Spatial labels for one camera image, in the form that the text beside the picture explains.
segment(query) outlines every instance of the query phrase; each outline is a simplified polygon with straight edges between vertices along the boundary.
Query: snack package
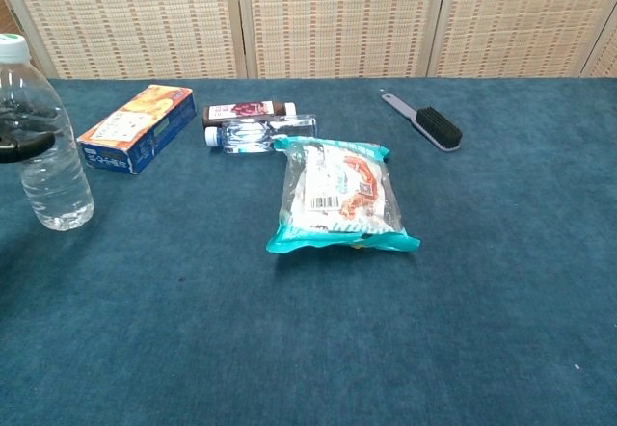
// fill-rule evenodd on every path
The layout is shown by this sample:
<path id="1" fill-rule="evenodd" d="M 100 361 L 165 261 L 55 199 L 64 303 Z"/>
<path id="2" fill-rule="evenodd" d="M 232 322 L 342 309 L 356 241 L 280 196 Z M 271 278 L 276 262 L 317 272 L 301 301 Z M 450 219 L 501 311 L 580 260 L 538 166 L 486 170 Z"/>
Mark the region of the snack package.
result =
<path id="1" fill-rule="evenodd" d="M 419 240 L 400 223 L 396 198 L 378 145 L 281 137 L 287 156 L 279 230 L 266 247 L 288 253 L 303 246 L 350 245 L 415 251 Z"/>

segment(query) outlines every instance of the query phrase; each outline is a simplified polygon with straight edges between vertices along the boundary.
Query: blue tablecloth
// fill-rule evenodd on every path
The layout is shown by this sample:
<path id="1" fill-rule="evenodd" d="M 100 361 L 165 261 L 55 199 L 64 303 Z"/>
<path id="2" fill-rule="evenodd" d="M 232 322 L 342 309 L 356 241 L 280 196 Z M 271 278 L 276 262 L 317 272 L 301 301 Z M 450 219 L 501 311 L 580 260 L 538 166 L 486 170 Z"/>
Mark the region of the blue tablecloth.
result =
<path id="1" fill-rule="evenodd" d="M 93 219 L 45 229 L 0 168 L 0 422 L 617 423 L 617 80 L 54 81 L 76 134 L 149 82 L 294 101 L 380 143 L 416 253 L 277 256 L 283 154 L 205 147 L 87 169 Z M 379 96 L 463 131 L 442 153 Z"/>

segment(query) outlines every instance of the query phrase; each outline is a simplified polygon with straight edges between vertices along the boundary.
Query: white bottle cap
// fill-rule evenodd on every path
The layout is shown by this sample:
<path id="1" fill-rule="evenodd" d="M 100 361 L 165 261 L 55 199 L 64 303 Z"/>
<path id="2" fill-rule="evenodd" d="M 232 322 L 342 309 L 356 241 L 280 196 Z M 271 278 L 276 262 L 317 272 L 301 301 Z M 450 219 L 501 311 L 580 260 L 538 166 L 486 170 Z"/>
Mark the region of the white bottle cap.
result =
<path id="1" fill-rule="evenodd" d="M 219 146 L 219 128 L 206 127 L 203 131 L 205 136 L 205 144 L 208 146 Z"/>
<path id="2" fill-rule="evenodd" d="M 285 103 L 285 114 L 287 116 L 296 116 L 295 103 Z"/>
<path id="3" fill-rule="evenodd" d="M 0 34 L 0 63 L 28 63 L 28 42 L 19 34 Z"/>

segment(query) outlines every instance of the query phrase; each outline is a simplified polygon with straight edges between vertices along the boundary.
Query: small water bottle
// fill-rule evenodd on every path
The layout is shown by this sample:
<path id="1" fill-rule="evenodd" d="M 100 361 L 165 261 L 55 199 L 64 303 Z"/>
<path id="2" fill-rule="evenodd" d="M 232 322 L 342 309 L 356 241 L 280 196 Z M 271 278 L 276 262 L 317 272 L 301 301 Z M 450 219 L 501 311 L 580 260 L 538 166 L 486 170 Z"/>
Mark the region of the small water bottle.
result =
<path id="1" fill-rule="evenodd" d="M 206 127 L 205 143 L 222 147 L 225 153 L 262 153 L 274 151 L 274 140 L 279 136 L 314 137 L 316 130 L 314 115 L 234 120 L 221 127 Z"/>
<path id="2" fill-rule="evenodd" d="M 23 189 L 44 226 L 68 230 L 85 224 L 94 202 L 67 111 L 30 65 L 26 39 L 16 34 L 0 34 L 0 132 L 16 141 L 53 133 L 50 149 L 18 163 Z"/>

